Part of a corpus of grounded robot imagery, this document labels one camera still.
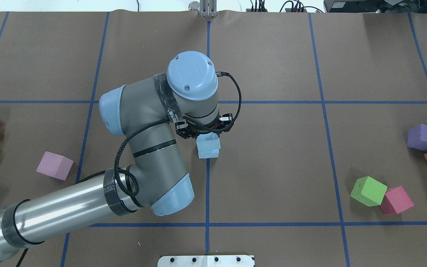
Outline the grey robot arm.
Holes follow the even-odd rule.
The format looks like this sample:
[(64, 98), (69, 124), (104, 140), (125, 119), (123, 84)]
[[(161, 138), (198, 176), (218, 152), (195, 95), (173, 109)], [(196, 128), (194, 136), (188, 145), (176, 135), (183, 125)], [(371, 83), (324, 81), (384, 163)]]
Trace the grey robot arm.
[(196, 139), (228, 132), (239, 116), (220, 115), (218, 78), (211, 59), (198, 51), (176, 55), (165, 72), (102, 95), (100, 116), (113, 135), (124, 136), (110, 169), (73, 186), (9, 207), (0, 206), (0, 263), (20, 250), (115, 216), (150, 207), (171, 215), (194, 198), (174, 135)]

